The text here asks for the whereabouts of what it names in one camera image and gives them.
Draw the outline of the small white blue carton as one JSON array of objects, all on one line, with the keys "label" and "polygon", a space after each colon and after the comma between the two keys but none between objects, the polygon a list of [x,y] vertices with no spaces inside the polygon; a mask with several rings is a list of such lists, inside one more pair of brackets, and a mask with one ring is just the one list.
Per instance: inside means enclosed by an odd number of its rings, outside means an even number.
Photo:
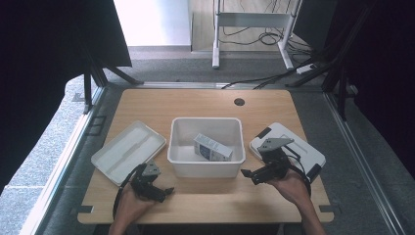
[{"label": "small white blue carton", "polygon": [[210,162],[229,162],[233,150],[205,135],[199,133],[194,138],[194,151]]}]

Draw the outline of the silver floor rail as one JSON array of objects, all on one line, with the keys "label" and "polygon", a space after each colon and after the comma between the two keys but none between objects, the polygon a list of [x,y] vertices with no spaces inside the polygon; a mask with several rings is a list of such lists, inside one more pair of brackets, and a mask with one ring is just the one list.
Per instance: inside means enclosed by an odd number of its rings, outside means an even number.
[{"label": "silver floor rail", "polygon": [[356,138],[354,137],[347,122],[341,117],[338,112],[338,106],[335,96],[332,94],[323,94],[325,101],[331,111],[334,120],[340,129],[340,132],[345,139],[346,145],[356,162],[356,165],[368,187],[368,190],[387,226],[391,235],[407,235],[399,218],[396,215],[391,201],[387,197],[384,188],[381,186],[379,180],[375,176],[372,168],[368,164],[365,155],[363,154]]},{"label": "silver floor rail", "polygon": [[72,127],[65,148],[56,158],[54,168],[50,171],[48,180],[43,186],[38,186],[42,191],[38,195],[37,201],[33,204],[30,213],[24,221],[19,235],[36,235],[45,216],[50,210],[58,191],[61,189],[61,184],[68,171],[68,167],[75,156],[75,152],[79,148],[79,143],[86,135],[86,131],[93,116],[97,113],[99,103],[105,92],[106,88],[97,87],[92,92],[91,107],[86,108],[85,104],[82,105],[82,113],[76,120],[76,124]]}]

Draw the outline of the white plastic storage box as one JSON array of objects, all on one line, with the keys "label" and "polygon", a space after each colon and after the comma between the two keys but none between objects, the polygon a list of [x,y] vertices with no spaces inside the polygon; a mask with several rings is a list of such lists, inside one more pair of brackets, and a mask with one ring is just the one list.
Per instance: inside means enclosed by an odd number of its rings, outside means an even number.
[{"label": "white plastic storage box", "polygon": [[[203,135],[231,148],[229,162],[210,162],[194,151],[194,138]],[[167,159],[178,177],[236,177],[246,160],[241,122],[234,117],[177,117],[172,121]]]}]

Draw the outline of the person's right hand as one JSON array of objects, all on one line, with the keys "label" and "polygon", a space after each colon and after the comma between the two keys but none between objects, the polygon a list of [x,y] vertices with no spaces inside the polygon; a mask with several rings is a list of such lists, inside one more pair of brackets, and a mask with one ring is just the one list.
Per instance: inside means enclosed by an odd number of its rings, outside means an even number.
[{"label": "person's right hand", "polygon": [[311,205],[311,200],[302,178],[291,169],[284,178],[269,180],[267,184],[275,187],[286,200],[298,208],[305,208]]}]

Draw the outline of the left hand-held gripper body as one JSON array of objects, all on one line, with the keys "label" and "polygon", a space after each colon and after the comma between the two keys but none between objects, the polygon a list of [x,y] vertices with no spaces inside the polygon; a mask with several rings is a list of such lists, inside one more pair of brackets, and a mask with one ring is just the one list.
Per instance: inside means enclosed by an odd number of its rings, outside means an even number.
[{"label": "left hand-held gripper body", "polygon": [[166,191],[153,185],[160,174],[161,171],[154,161],[139,164],[130,181],[135,194],[162,203],[166,198]]}]

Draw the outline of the white bin lid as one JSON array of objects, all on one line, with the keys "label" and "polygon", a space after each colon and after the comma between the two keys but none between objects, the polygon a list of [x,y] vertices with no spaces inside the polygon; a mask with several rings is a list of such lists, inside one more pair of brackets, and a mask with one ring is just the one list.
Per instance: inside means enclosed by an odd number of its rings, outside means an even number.
[{"label": "white bin lid", "polygon": [[166,139],[142,121],[135,121],[96,152],[91,163],[120,186],[126,176],[140,164],[147,163],[166,144]]}]

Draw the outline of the white metal desk frame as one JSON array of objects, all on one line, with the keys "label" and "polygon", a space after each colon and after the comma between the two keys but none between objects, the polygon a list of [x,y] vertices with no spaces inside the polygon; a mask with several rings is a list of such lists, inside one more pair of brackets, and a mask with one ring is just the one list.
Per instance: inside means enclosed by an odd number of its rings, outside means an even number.
[{"label": "white metal desk frame", "polygon": [[214,39],[212,43],[212,67],[219,68],[219,30],[222,27],[275,27],[284,30],[283,39],[277,43],[287,70],[294,68],[287,51],[289,38],[300,10],[301,0],[295,0],[291,13],[232,13],[221,11],[222,0],[213,0]]}]

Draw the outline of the black curtain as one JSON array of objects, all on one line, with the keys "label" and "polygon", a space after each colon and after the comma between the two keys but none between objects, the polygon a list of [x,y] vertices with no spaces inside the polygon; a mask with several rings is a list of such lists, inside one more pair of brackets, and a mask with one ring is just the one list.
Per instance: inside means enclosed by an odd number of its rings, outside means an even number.
[{"label": "black curtain", "polygon": [[302,0],[295,34],[332,59],[357,21],[370,14],[346,54],[355,104],[415,178],[415,0]]},{"label": "black curtain", "polygon": [[0,0],[0,194],[93,65],[131,65],[115,0]]}]

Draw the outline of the person's left hand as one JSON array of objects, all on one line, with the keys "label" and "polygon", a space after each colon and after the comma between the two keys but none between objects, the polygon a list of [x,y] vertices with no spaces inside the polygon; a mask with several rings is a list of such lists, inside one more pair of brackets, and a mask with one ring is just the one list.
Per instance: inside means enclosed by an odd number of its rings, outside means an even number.
[{"label": "person's left hand", "polygon": [[154,204],[154,201],[137,198],[130,184],[127,184],[121,192],[113,223],[130,225]]}]

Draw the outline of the black tripod stand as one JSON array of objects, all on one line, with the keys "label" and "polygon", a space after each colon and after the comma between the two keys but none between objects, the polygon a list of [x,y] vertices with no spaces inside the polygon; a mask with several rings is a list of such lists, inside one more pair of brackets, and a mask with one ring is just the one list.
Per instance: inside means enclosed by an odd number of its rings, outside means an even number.
[{"label": "black tripod stand", "polygon": [[371,10],[372,8],[366,3],[360,5],[354,16],[348,20],[346,26],[342,29],[334,42],[322,51],[323,54],[331,53],[332,59],[306,77],[287,84],[287,87],[300,87],[326,72],[327,76],[321,85],[321,89],[323,92],[332,92],[335,87],[338,88],[337,112],[342,120],[345,120],[345,105],[347,97],[345,60],[360,29],[363,27],[367,17],[370,15]]},{"label": "black tripod stand", "polygon": [[115,66],[110,66],[102,60],[95,59],[90,53],[87,53],[87,65],[83,74],[84,80],[84,113],[88,114],[93,108],[92,102],[92,81],[98,87],[105,87],[108,79],[105,76],[104,69],[108,69],[118,77],[134,85],[142,85],[143,81],[133,78],[129,74]]}]

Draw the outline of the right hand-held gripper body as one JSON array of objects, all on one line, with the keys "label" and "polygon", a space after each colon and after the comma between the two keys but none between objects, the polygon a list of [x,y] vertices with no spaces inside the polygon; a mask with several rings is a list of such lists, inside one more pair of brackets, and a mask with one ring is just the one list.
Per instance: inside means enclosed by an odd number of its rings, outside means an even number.
[{"label": "right hand-held gripper body", "polygon": [[267,138],[260,147],[257,148],[264,166],[252,173],[254,185],[264,183],[274,178],[282,179],[288,172],[291,165],[283,147],[292,143],[291,138]]}]

